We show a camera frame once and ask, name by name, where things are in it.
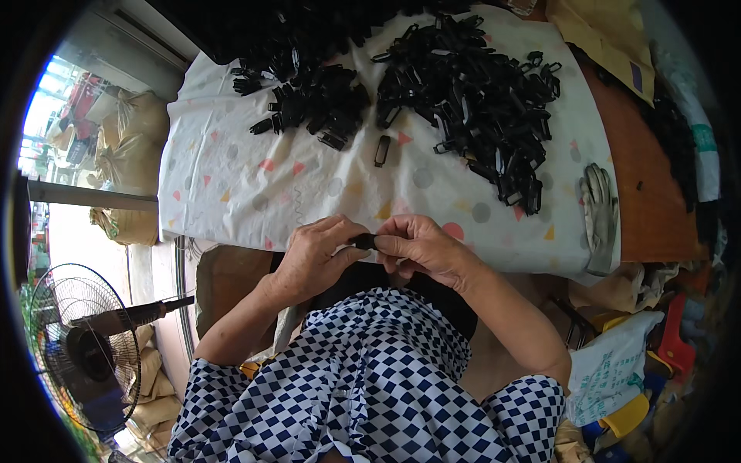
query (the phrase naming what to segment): checkered shirt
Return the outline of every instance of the checkered shirt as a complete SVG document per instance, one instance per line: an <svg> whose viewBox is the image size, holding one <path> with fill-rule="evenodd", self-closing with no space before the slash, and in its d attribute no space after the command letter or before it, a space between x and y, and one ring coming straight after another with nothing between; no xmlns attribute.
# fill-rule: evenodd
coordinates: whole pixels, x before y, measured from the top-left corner
<svg viewBox="0 0 741 463"><path fill-rule="evenodd" d="M167 449L183 462L548 462L564 410L525 376L479 404L457 383L471 349L410 290L376 288L312 312L252 382L193 361Z"/></svg>

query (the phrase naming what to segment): white plastic bag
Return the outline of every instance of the white plastic bag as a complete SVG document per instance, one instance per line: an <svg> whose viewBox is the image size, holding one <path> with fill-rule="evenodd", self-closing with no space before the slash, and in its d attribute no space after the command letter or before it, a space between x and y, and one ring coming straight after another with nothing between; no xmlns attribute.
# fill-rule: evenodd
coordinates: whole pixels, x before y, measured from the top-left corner
<svg viewBox="0 0 741 463"><path fill-rule="evenodd" d="M720 159L710 121L697 98L694 74L656 42L651 44L651 52L659 76L692 130L696 145L697 198L700 202L715 201L720 197Z"/></svg>
<svg viewBox="0 0 741 463"><path fill-rule="evenodd" d="M571 353L566 417L577 427L618 411L643 389L645 341L662 312L632 315Z"/></svg>

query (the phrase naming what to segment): table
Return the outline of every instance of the table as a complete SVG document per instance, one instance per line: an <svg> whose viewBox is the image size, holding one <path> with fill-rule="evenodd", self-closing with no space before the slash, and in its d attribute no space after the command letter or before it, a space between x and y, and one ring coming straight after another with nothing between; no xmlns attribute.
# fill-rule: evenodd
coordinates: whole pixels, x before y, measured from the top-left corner
<svg viewBox="0 0 741 463"><path fill-rule="evenodd" d="M548 21L545 0L526 19ZM580 64L602 117L615 168L623 262L705 260L697 242L695 214L686 213L669 159L640 115L635 101L617 86L608 87L588 64ZM642 181L641 190L637 189Z"/></svg>

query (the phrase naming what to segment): patterned tablecloth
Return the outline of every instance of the patterned tablecloth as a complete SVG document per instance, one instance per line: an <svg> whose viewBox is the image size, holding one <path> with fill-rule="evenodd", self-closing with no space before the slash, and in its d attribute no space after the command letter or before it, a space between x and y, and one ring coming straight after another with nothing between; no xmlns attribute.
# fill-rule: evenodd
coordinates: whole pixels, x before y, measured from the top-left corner
<svg viewBox="0 0 741 463"><path fill-rule="evenodd" d="M251 135L270 116L270 88L240 97L228 66L201 53L185 75L179 97L167 106L170 137L159 174L161 233L283 251L295 227L334 213L375 230L389 216L421 213L466 243L497 270L582 275L589 257L578 181L596 162L615 174L602 120L587 82L555 26L523 21L505 10L478 5L489 46L525 60L541 50L545 62L563 68L562 95L548 104L553 140L536 172L543 182L542 209L525 216L496 199L496 187L472 173L454 153L435 155L437 129L404 109L389 130L375 127L375 107L342 152L319 143L303 125L281 135ZM384 52L414 22L433 17L397 16L374 29L363 48L334 63L358 71L371 98L385 65L370 57ZM392 138L388 160L373 166L379 137ZM613 265L620 256L619 225Z"/></svg>

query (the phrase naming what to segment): gray glove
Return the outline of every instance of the gray glove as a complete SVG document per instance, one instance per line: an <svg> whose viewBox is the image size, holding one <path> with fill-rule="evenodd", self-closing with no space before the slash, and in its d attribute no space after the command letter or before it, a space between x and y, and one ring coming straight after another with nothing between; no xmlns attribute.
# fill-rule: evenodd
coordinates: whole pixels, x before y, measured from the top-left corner
<svg viewBox="0 0 741 463"><path fill-rule="evenodd" d="M610 176L597 164L584 169L579 180L584 201L584 222L587 226L587 242L591 257L587 272L596 276L607 276L611 271L612 250L617 233L617 198L612 195Z"/></svg>

